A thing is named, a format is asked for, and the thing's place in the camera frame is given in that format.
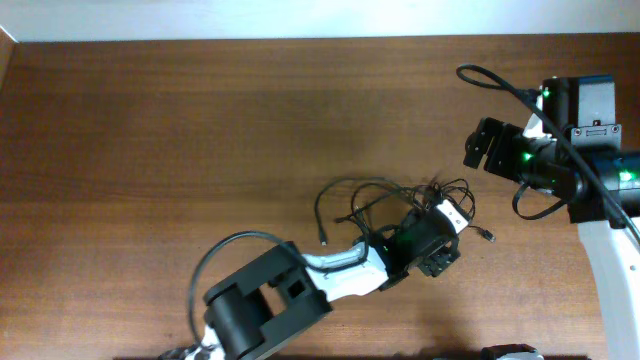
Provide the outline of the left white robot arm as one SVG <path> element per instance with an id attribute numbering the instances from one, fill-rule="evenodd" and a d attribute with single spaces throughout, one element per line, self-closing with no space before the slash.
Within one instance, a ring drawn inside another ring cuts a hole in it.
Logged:
<path id="1" fill-rule="evenodd" d="M 413 268 L 436 277 L 460 256 L 459 235 L 470 216 L 445 200 L 399 225 L 366 232 L 341 253 L 302 254 L 265 234 L 274 247 L 204 295 L 205 330 L 165 359 L 265 359 L 318 323 L 332 302 L 388 290 Z"/>

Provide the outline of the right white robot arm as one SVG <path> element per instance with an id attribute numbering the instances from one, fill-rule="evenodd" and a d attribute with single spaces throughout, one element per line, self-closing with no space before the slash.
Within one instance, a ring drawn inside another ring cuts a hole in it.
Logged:
<path id="1" fill-rule="evenodd" d="M 532 110 L 521 128 L 491 117 L 466 140 L 466 166 L 557 198 L 578 228 L 596 283 L 612 359 L 639 356 L 639 154 L 621 149 L 610 75 L 553 77 L 538 89 L 507 91 Z"/>

